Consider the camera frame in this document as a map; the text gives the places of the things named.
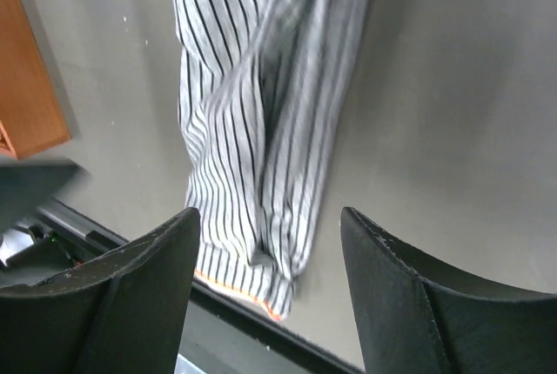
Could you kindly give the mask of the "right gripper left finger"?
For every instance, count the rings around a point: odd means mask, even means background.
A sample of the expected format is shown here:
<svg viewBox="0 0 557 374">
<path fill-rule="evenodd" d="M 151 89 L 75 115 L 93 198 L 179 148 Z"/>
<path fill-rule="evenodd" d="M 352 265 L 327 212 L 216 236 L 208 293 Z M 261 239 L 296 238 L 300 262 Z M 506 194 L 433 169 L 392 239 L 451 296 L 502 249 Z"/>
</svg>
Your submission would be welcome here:
<svg viewBox="0 0 557 374">
<path fill-rule="evenodd" d="M 187 209 L 145 236 L 1 290 L 3 373 L 172 373 L 198 258 Z"/>
</svg>

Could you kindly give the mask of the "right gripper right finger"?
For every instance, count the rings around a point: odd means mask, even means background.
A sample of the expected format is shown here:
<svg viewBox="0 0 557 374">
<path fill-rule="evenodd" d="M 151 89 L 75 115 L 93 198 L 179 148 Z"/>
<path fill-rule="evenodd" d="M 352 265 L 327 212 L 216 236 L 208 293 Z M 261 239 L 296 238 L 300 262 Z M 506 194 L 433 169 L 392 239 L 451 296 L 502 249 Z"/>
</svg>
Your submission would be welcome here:
<svg viewBox="0 0 557 374">
<path fill-rule="evenodd" d="M 368 373 L 554 373 L 556 296 L 476 276 L 352 207 L 340 231 Z"/>
</svg>

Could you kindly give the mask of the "grey striped underwear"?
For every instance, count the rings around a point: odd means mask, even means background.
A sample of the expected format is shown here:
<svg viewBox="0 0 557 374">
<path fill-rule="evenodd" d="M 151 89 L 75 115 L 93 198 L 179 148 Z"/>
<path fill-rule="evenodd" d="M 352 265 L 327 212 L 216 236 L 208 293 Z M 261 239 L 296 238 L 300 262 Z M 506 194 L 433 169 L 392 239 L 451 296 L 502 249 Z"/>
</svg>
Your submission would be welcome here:
<svg viewBox="0 0 557 374">
<path fill-rule="evenodd" d="M 288 316 L 369 0 L 172 0 L 196 277 Z"/>
</svg>

